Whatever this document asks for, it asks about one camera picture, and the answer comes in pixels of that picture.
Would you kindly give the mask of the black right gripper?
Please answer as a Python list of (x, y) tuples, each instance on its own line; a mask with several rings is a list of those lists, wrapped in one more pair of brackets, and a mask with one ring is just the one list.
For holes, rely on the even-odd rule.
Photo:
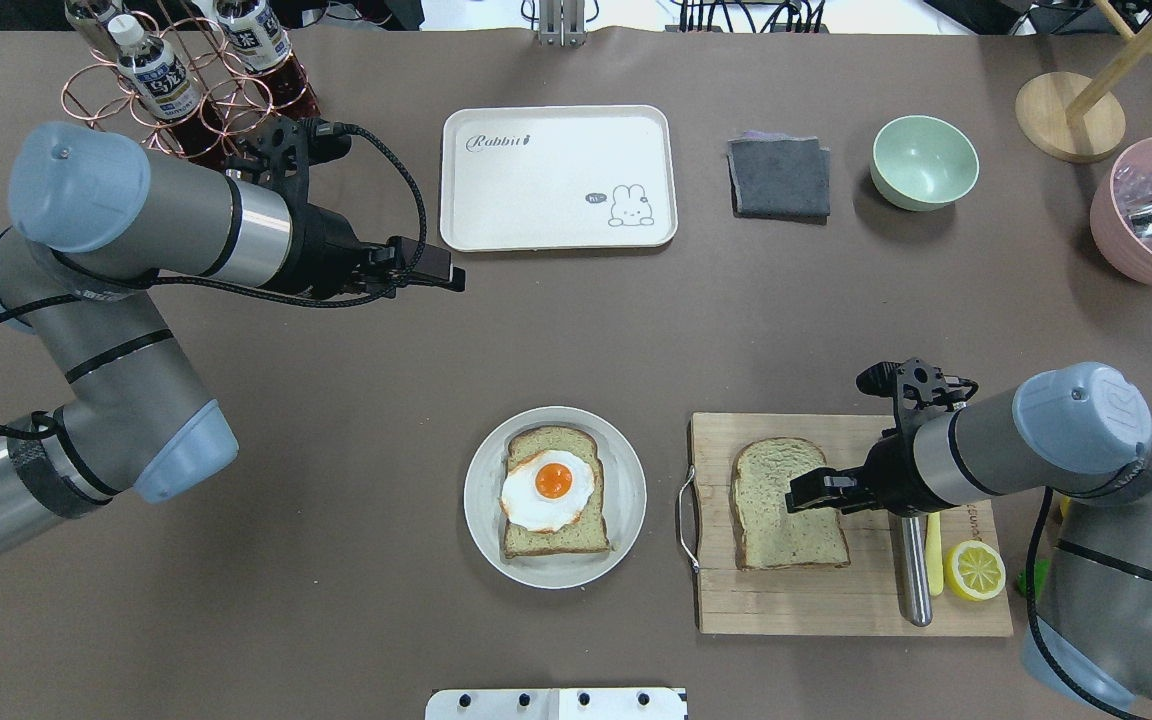
[[(849, 477), (856, 482), (850, 492)], [(788, 484), (787, 511), (840, 506), (842, 514), (882, 509), (914, 518), (937, 511), (937, 497), (916, 470), (904, 439), (890, 435), (870, 448), (859, 468), (814, 468)]]

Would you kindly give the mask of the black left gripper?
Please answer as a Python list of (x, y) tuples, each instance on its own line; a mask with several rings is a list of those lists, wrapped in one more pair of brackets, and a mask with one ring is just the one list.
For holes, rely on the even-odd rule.
[[(401, 234), (384, 243), (358, 240), (353, 225), (334, 211), (308, 205), (291, 213), (291, 250), (282, 265), (282, 293), (302, 300), (334, 300), (382, 291), (414, 259), (416, 241)], [(465, 291), (467, 270), (424, 275), (420, 286)]]

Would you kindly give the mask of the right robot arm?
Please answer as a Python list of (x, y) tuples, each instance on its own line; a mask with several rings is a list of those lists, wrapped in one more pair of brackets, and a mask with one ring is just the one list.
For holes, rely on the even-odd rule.
[(1078, 363), (973, 404), (977, 382), (909, 359), (856, 379), (890, 397), (893, 429), (859, 468), (788, 483), (788, 511), (882, 509), (919, 518), (1048, 488), (1071, 501), (1021, 661), (1037, 682), (1108, 714), (1152, 700), (1152, 416), (1119, 370)]

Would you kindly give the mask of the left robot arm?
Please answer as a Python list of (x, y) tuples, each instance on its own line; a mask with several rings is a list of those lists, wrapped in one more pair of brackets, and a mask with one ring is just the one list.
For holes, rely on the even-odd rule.
[(40, 338), (68, 404), (0, 423), (0, 555), (132, 488), (177, 497), (236, 458), (238, 445), (150, 297), (196, 285), (291, 306), (361, 306), (407, 286), (462, 291), (465, 270), (419, 232), (365, 242), (308, 200), (314, 165), (369, 141), (358, 126), (270, 120), (238, 138), (223, 170), (116, 132), (50, 122), (20, 147), (0, 234), (0, 325)]

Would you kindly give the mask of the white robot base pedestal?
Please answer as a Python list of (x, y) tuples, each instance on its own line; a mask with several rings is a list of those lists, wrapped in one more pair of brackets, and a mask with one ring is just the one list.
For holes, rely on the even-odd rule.
[(687, 719), (685, 689), (573, 687), (444, 689), (425, 719)]

